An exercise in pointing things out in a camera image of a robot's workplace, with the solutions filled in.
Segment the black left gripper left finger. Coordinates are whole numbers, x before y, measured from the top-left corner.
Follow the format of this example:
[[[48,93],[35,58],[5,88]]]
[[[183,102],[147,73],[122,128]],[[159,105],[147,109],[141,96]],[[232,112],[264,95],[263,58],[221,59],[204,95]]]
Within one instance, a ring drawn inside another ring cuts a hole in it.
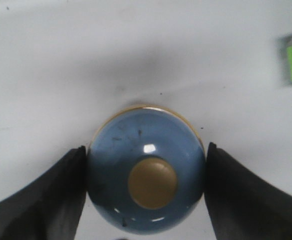
[[[85,147],[71,149],[0,201],[0,240],[73,240],[86,199],[85,171]]]

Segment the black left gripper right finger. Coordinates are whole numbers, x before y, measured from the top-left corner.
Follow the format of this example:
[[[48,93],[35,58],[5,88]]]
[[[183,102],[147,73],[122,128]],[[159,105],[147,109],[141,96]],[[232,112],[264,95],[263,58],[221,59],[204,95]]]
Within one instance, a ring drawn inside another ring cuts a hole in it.
[[[204,197],[218,240],[292,240],[292,196],[212,142]]]

